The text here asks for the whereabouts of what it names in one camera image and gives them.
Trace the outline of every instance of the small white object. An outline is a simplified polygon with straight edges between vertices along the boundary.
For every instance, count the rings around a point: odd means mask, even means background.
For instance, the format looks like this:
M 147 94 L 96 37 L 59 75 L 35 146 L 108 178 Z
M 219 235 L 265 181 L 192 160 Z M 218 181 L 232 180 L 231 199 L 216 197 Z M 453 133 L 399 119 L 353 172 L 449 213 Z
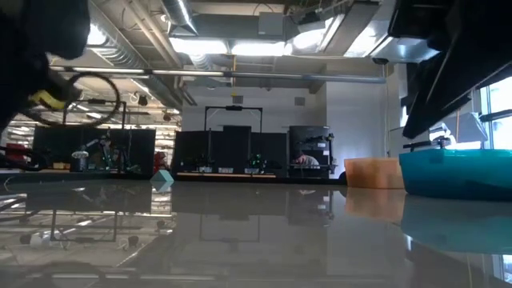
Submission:
M 75 159 L 84 159 L 89 157 L 89 153 L 87 151 L 75 151 L 72 153 L 71 157 Z

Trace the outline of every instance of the black object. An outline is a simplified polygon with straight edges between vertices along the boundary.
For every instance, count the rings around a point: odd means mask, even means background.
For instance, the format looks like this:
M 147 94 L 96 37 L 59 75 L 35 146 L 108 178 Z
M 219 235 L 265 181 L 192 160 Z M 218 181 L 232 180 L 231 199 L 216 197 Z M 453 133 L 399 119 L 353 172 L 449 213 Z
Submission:
M 32 147 L 38 151 L 49 151 L 46 156 L 49 166 L 54 162 L 73 163 L 71 155 L 77 148 L 93 139 L 101 138 L 105 133 L 105 129 L 98 128 L 36 126 Z M 124 151 L 126 159 L 138 165 L 142 174 L 153 174 L 155 130 L 110 129 L 110 138 L 112 149 Z
M 210 109 L 224 109 L 226 111 L 242 111 L 242 110 L 258 110 L 260 113 L 259 118 L 259 132 L 263 132 L 263 108 L 255 108 L 255 107 L 242 107 L 242 106 L 206 106 L 205 107 L 205 128 L 204 131 L 206 131 L 206 124 L 208 123 L 208 110 Z
M 87 0 L 3 2 L 0 27 L 4 95 L 0 130 L 4 130 L 26 107 L 29 95 L 44 89 L 49 66 L 46 53 L 66 59 L 82 55 L 90 29 Z
M 499 112 L 489 113 L 480 116 L 480 121 L 482 122 L 491 122 L 494 120 L 499 120 L 512 116 L 512 109 L 507 109 Z
M 411 144 L 405 144 L 403 146 L 403 149 L 410 149 L 410 152 L 414 152 L 414 149 L 420 148 L 420 147 L 430 147 L 430 146 L 439 146 L 439 148 L 444 148 L 447 146 L 447 143 L 449 145 L 450 139 L 444 138 L 443 136 L 438 137 L 434 139 L 433 141 L 421 141 Z
M 224 126 L 211 136 L 211 154 L 217 168 L 233 168 L 243 174 L 250 157 L 250 126 Z
M 290 126 L 290 159 L 294 163 L 300 153 L 315 157 L 320 165 L 331 164 L 329 127 Z
M 24 171 L 37 172 L 48 167 L 48 159 L 46 154 L 41 151 L 32 149 L 18 149 L 18 148 L 7 148 L 0 146 L 1 151 L 15 152 L 18 155 L 24 155 L 30 158 L 31 165 L 27 165 L 24 162 L 17 162 L 5 157 L 3 154 L 0 157 L 0 166 L 3 168 L 21 169 Z
M 147 106 L 147 96 L 145 95 L 139 95 L 138 96 L 138 104 L 140 106 Z
M 174 155 L 170 164 L 174 173 L 194 171 L 213 164 L 210 158 L 210 136 L 217 131 L 177 131 Z
M 31 239 L 32 239 L 32 235 L 23 234 L 22 236 L 19 237 L 19 243 L 22 245 L 29 245 Z
M 440 51 L 418 67 L 405 137 L 415 138 L 466 104 L 473 88 L 512 75 L 512 39 L 502 35 L 512 28 L 510 8 L 499 0 L 396 2 L 388 34 L 423 38 Z

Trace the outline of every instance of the white wall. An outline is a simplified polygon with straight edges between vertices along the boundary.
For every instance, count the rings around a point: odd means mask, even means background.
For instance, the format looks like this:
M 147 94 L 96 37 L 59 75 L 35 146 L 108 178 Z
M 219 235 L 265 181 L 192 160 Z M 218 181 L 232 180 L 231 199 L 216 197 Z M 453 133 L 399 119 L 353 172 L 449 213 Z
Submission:
M 185 106 L 182 116 L 182 130 L 203 130 L 205 106 L 233 105 L 231 88 L 216 88 L 208 90 L 203 87 L 190 87 L 189 92 L 197 101 L 198 106 Z M 270 91 L 260 88 L 236 88 L 237 95 L 243 95 L 244 107 L 263 108 L 263 132 L 288 131 L 289 126 L 323 125 L 319 123 L 317 103 L 314 94 L 308 89 L 275 88 Z M 295 106 L 294 98 L 306 98 L 306 106 Z M 209 110 L 208 127 L 212 130 L 222 130 L 224 125 L 252 126 L 254 132 L 259 131 L 259 112 L 244 110 L 241 112 L 219 110 L 211 116 L 214 110 Z
M 334 133 L 333 156 L 345 170 L 347 158 L 384 157 L 386 85 L 327 83 L 327 125 Z

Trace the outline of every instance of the orange box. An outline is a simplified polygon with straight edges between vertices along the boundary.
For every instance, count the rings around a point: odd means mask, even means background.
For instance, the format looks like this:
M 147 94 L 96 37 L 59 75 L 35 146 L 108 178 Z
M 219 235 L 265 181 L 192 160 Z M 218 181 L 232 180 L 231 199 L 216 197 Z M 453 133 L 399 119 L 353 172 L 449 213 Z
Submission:
M 348 187 L 404 189 L 398 158 L 345 159 Z

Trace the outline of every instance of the window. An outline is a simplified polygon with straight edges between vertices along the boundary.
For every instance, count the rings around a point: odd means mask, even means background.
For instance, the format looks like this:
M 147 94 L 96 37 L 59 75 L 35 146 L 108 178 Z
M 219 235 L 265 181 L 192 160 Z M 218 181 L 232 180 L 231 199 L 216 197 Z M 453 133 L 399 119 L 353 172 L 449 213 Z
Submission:
M 512 77 L 496 82 L 480 91 L 482 97 L 482 112 L 499 115 L 499 112 L 512 110 Z M 512 149 L 512 115 L 500 115 L 487 123 L 491 149 Z
M 500 112 L 512 109 L 512 77 L 489 86 L 490 112 Z

